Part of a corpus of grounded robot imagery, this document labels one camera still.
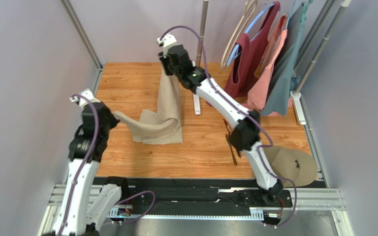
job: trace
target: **white wall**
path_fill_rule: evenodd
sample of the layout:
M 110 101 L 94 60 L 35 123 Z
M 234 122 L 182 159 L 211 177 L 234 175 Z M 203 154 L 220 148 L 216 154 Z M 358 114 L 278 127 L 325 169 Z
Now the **white wall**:
M 35 236 L 96 68 L 58 0 L 0 1 L 0 235 Z
M 71 0 L 72 5 L 100 60 L 105 62 L 158 62 L 156 39 L 175 25 L 199 31 L 202 0 Z M 221 61 L 225 47 L 244 11 L 246 0 L 210 0 L 205 29 L 208 62 Z M 258 1 L 256 14 L 265 4 Z M 288 14 L 294 0 L 280 0 L 282 14 Z M 315 0 L 307 14 L 304 36 L 320 12 L 324 0 Z M 196 56 L 196 38 L 187 30 L 172 32 L 179 43 Z
M 378 235 L 378 1 L 352 1 L 305 84 L 304 100 L 355 235 Z

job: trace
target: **cloth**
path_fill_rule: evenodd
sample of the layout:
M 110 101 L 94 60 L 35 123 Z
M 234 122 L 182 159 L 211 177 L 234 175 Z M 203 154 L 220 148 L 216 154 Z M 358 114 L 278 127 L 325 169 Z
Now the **cloth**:
M 317 178 L 317 164 L 307 153 L 277 146 L 264 147 L 263 151 L 275 174 L 292 180 L 297 187 L 309 185 Z M 286 180 L 282 184 L 292 187 Z
M 246 33 L 241 34 L 236 41 L 240 45 L 241 54 L 234 60 L 233 68 L 224 88 L 224 91 L 233 98 L 246 96 L 258 80 L 254 76 L 254 72 L 268 46 L 268 34 L 281 7 L 277 1 L 274 4 L 268 10 L 258 35 L 252 41 Z
M 263 110 L 268 96 L 269 83 L 274 71 L 275 60 L 277 59 L 286 39 L 287 29 L 287 16 L 284 15 L 280 18 L 278 24 L 275 26 L 274 31 L 269 37 L 269 45 L 263 55 L 262 64 L 259 65 L 254 72 L 254 76 L 259 78 L 256 84 L 248 92 L 247 103 L 243 106 L 250 110 Z
M 157 99 L 157 112 L 143 110 L 139 121 L 116 111 L 113 115 L 126 124 L 134 142 L 175 144 L 183 142 L 180 112 L 180 88 L 177 78 L 162 70 Z
M 269 83 L 268 99 L 265 108 L 260 112 L 262 116 L 270 115 L 277 112 L 283 116 L 288 111 L 289 90 L 291 78 L 294 75 L 295 61 L 297 60 L 300 44 L 303 37 L 304 21 L 301 16 L 307 4 L 302 2 L 288 22 L 288 36 L 278 56 Z

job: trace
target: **white hanger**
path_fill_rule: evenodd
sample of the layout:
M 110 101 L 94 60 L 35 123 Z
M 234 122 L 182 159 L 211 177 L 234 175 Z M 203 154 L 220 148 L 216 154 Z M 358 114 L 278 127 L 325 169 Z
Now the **white hanger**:
M 245 30 L 245 28 L 247 27 L 247 23 L 250 21 L 254 12 L 256 11 L 257 1 L 258 0 L 253 0 L 253 1 L 247 0 L 246 1 L 242 18 L 240 19 L 239 24 L 237 25 L 236 29 L 234 30 L 234 33 L 231 36 L 230 41 L 228 42 L 227 47 L 225 48 L 224 54 L 222 56 L 221 70 L 225 69 L 226 64 L 228 62 L 228 59 L 230 57 L 230 53 L 231 53 L 231 51 L 234 47 L 235 41 L 240 37 L 242 32 Z M 246 18 L 247 13 L 251 10 L 252 7 L 253 7 L 253 10 L 250 12 L 249 16 Z

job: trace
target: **wood surface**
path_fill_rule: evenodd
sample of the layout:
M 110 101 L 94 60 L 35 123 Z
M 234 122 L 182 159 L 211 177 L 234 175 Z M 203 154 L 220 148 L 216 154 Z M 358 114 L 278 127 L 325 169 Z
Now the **wood surface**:
M 219 63 L 208 67 L 223 88 L 231 68 L 221 71 Z M 157 110 L 160 74 L 159 63 L 106 63 L 96 96 L 112 112 L 122 111 L 139 120 L 143 109 Z M 127 126 L 119 123 L 110 131 L 97 176 L 251 178 L 251 168 L 244 156 L 236 157 L 237 166 L 233 164 L 222 115 L 201 99 L 202 114 L 195 116 L 192 93 L 182 87 L 181 108 L 183 143 L 135 143 Z M 286 117 L 261 117 L 261 125 L 275 145 L 310 153 L 293 108 Z M 261 138 L 264 144 L 269 143 L 263 135 Z

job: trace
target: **orange garment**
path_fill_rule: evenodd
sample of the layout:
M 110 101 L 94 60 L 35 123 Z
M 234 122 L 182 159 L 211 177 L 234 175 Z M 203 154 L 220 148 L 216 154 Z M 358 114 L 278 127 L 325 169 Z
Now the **orange garment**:
M 277 59 L 287 36 L 286 29 L 288 17 L 283 15 L 269 37 L 269 44 L 263 54 L 262 63 L 257 67 L 254 76 L 259 78 L 248 92 L 247 102 L 242 105 L 250 110 L 263 110 L 268 95 L 269 83 L 272 78 L 275 60 Z

